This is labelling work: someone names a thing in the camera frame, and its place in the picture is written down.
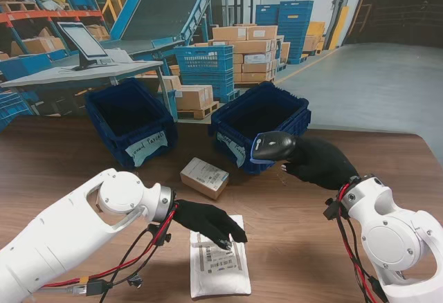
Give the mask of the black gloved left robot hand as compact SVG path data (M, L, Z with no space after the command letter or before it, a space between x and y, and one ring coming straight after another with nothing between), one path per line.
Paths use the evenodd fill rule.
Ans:
M219 248L229 250L230 239L247 243L245 231L222 209L216 206L179 199L175 202L173 219L183 227L209 238Z

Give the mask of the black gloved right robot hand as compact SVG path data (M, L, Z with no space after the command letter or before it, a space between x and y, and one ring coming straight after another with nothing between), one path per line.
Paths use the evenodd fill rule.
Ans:
M296 148L281 169L326 190L340 190L359 175L338 147L321 138L306 136L297 137Z

